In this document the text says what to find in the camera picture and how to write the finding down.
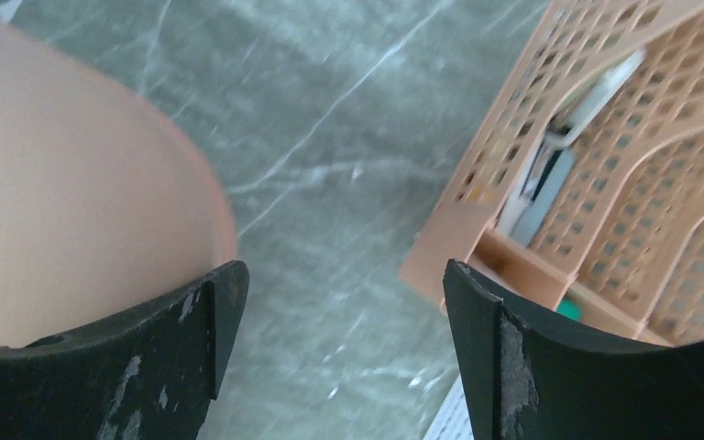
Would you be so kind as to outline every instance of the curved beige surface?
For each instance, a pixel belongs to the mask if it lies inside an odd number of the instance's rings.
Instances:
[[[0,346],[122,311],[235,254],[226,198],[189,139],[0,25]]]

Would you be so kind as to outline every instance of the green marble table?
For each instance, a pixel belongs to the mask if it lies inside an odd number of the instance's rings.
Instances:
[[[421,439],[457,361],[396,272],[546,1],[7,3],[170,115],[231,195],[252,285],[199,438]]]

